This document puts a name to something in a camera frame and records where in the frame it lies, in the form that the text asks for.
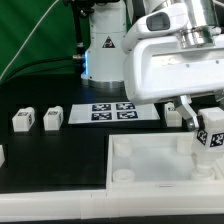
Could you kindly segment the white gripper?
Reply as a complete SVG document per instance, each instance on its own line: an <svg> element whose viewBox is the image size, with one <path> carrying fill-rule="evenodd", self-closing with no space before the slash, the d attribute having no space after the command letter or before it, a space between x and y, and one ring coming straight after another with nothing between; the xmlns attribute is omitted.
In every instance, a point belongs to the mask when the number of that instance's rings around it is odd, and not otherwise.
<svg viewBox="0 0 224 224"><path fill-rule="evenodd" d="M135 105L176 97L176 111L188 130L195 131L199 122L189 95L215 91L215 100L224 108L224 35L215 38L214 46L189 49L182 49L175 36L142 40L124 62L124 82Z"/></svg>

